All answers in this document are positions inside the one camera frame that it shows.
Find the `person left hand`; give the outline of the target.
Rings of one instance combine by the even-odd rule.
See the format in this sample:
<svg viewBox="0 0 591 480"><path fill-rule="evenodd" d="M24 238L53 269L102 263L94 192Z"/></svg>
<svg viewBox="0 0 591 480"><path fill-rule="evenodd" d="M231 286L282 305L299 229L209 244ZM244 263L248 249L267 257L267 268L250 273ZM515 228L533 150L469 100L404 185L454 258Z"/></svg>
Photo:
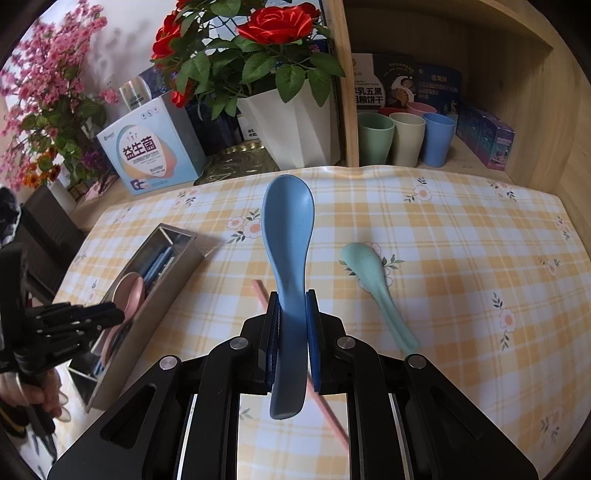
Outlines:
<svg viewBox="0 0 591 480"><path fill-rule="evenodd" d="M56 369L46 373L41 387L19 383L14 373L2 373L0 379L1 399L10 407L37 404L54 418L62 413L60 387L61 380Z"/></svg>

